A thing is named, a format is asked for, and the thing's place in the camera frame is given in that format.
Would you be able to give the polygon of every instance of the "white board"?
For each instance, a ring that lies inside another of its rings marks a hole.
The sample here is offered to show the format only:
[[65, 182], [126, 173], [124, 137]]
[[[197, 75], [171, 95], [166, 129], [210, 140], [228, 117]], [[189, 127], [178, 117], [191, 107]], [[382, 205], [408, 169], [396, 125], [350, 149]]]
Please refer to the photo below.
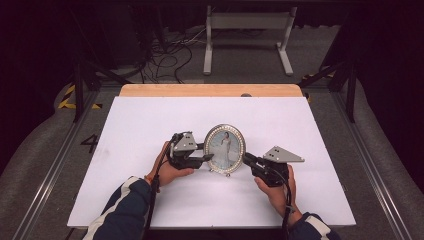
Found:
[[[305, 158], [293, 163], [297, 204], [319, 214], [329, 225], [355, 220], [303, 97], [117, 97], [88, 168], [68, 226], [87, 227], [110, 195], [130, 176], [149, 173], [165, 141], [192, 131], [202, 143], [209, 130], [230, 124], [242, 133], [246, 151], [262, 156], [278, 145]], [[193, 156], [202, 155], [196, 151]], [[194, 174], [162, 188], [157, 195], [152, 228], [281, 227], [282, 219], [256, 186], [248, 166], [227, 178]]]

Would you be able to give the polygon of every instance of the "white metal stand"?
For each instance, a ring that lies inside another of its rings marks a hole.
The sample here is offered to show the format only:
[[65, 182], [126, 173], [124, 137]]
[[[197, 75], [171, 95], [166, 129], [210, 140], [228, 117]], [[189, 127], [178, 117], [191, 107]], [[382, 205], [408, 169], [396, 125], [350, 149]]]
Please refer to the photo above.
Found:
[[212, 73], [212, 29], [281, 29], [284, 31], [282, 42], [277, 43], [281, 62], [288, 76], [293, 75], [286, 53], [290, 31], [296, 16], [296, 7], [284, 13], [212, 13], [208, 6], [206, 17], [206, 52], [203, 74]]

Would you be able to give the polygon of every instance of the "dark background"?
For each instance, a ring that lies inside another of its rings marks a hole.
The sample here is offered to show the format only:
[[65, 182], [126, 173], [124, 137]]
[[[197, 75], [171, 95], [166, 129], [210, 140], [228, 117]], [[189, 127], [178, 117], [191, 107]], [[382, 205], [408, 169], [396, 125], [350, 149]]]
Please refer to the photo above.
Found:
[[[0, 3], [0, 173], [25, 137], [54, 114], [58, 92], [72, 81], [75, 49], [68, 47], [69, 31], [64, 31], [57, 16], [75, 17], [79, 25], [74, 25], [74, 30], [83, 28], [89, 33], [79, 36], [78, 45], [87, 59], [106, 68], [117, 68], [145, 61], [153, 36], [149, 19], [138, 19], [139, 24], [134, 25], [127, 9], [123, 5], [83, 5], [73, 8], [72, 16], [63, 11], [59, 2]], [[137, 9], [151, 13], [151, 9]], [[170, 30], [183, 31], [204, 24], [205, 9], [162, 7], [160, 18]], [[423, 9], [414, 2], [385, 4], [384, 11], [381, 9], [382, 6], [360, 9], [360, 18], [353, 21], [356, 24], [344, 27], [344, 34], [336, 38], [327, 61], [343, 60], [348, 49], [367, 42], [356, 62], [358, 79], [387, 138], [423, 191]], [[341, 25], [348, 10], [344, 6], [299, 7], [295, 25]], [[362, 26], [372, 25], [373, 21], [380, 21], [378, 27], [363, 35]]]

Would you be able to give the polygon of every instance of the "cable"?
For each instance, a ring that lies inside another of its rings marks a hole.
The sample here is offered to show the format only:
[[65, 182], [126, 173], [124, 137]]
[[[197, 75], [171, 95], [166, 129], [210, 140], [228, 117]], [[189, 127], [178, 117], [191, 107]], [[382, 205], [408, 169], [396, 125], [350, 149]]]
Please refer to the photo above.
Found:
[[187, 47], [186, 45], [183, 45], [188, 51], [189, 51], [189, 53], [190, 53], [190, 58], [183, 64], [183, 65], [181, 65], [181, 66], [179, 66], [178, 68], [176, 68], [175, 69], [175, 71], [174, 71], [174, 76], [175, 76], [175, 79], [177, 79], [177, 81], [179, 82], [179, 83], [184, 83], [181, 79], [179, 79], [178, 78], [178, 75], [177, 75], [177, 73], [178, 73], [178, 70], [180, 70], [182, 67], [184, 67], [185, 65], [187, 65], [187, 63], [189, 63], [190, 62], [190, 60], [191, 60], [191, 58], [193, 57], [193, 53], [191, 52], [191, 49], [189, 48], [189, 47]]

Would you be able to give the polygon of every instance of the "jacket sleeve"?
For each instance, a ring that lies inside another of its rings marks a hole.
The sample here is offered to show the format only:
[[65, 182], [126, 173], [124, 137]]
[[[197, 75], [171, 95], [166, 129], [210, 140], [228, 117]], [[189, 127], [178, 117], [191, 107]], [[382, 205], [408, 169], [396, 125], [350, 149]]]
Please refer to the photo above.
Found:
[[329, 228], [322, 219], [311, 213], [304, 213], [289, 230], [289, 240], [340, 240], [339, 235]]
[[140, 239], [150, 193], [146, 181], [130, 177], [112, 194], [102, 215], [90, 224], [84, 240]]

